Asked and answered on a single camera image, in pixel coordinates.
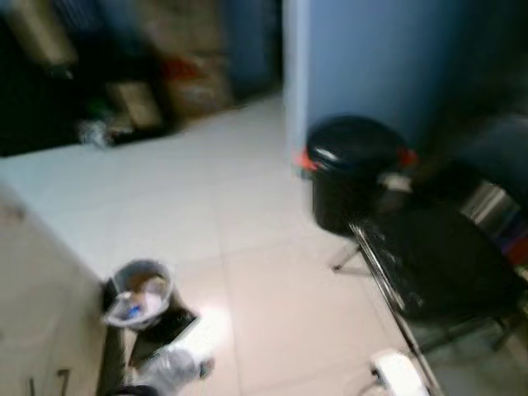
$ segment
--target black chair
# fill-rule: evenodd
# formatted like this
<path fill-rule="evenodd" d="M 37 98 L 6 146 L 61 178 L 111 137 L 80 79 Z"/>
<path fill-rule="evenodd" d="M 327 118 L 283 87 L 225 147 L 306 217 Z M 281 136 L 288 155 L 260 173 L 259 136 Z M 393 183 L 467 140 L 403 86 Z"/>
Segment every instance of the black chair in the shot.
<path fill-rule="evenodd" d="M 521 129 L 526 140 L 526 127 L 518 124 L 514 128 Z M 512 143 L 503 139 L 504 131 L 504 123 L 499 123 L 484 134 L 477 144 L 478 155 L 472 152 L 479 160 L 470 162 L 506 191 L 519 191 L 528 186 L 528 183 L 519 185 L 523 177 L 528 179 L 528 166 L 519 169 L 517 156 L 512 161 L 511 155 L 503 155 L 506 148 L 497 146 L 497 142 Z M 494 141 L 492 137 L 497 133 L 501 138 Z M 524 153 L 528 153 L 528 143 L 524 147 Z M 524 158 L 521 163 L 528 165 L 528 158 Z M 351 230 L 357 242 L 356 251 L 363 253 L 412 352 L 430 351 L 481 328 L 490 320 L 504 329 L 494 344 L 499 348 L 521 323 L 528 285 L 515 273 L 500 248 L 453 205 L 410 195 L 397 210 L 355 220 Z M 344 271 L 353 253 L 332 266 L 334 271 Z M 448 337 L 415 346 L 406 334 L 403 319 L 457 326 Z"/>

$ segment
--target white tile floor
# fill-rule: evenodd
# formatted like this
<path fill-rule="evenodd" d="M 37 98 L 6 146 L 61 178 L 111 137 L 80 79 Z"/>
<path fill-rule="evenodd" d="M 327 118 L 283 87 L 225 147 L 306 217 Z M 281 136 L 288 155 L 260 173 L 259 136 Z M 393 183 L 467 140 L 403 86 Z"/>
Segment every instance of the white tile floor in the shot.
<path fill-rule="evenodd" d="M 402 345 L 378 291 L 325 267 L 343 241 L 309 217 L 278 97 L 166 139 L 32 153 L 0 170 L 99 276 L 157 258 L 193 309 L 229 314 L 215 372 L 185 394 L 355 395 L 369 355 Z"/>

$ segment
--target small trash bin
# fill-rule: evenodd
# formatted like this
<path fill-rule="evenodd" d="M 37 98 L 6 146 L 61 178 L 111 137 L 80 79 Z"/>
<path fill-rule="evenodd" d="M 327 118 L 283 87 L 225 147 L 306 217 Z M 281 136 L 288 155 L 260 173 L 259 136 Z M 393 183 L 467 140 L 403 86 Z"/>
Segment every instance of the small trash bin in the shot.
<path fill-rule="evenodd" d="M 310 131 L 312 208 L 317 224 L 339 235 L 372 209 L 380 173 L 398 163 L 407 148 L 387 126 L 359 116 L 340 116 Z"/>
<path fill-rule="evenodd" d="M 129 262 L 110 279 L 115 298 L 105 322 L 142 331 L 159 322 L 169 307 L 181 307 L 168 269 L 152 260 Z"/>

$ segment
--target chair seat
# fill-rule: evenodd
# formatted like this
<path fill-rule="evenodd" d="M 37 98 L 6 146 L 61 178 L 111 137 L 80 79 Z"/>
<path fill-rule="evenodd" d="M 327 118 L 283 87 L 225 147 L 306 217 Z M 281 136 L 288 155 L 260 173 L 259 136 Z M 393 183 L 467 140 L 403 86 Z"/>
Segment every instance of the chair seat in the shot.
<path fill-rule="evenodd" d="M 450 207 L 414 203 L 356 226 L 379 262 L 389 302 L 405 318 L 507 314 L 526 289 L 500 249 Z"/>

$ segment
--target trash can lid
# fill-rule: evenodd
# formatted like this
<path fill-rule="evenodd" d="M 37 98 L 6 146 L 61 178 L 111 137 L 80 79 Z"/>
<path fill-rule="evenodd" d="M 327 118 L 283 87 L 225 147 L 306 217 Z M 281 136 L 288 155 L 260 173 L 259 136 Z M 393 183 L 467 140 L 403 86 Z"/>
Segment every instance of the trash can lid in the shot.
<path fill-rule="evenodd" d="M 308 138 L 308 156 L 316 163 L 347 170 L 360 163 L 394 160 L 403 139 L 378 121 L 340 116 L 316 125 Z"/>

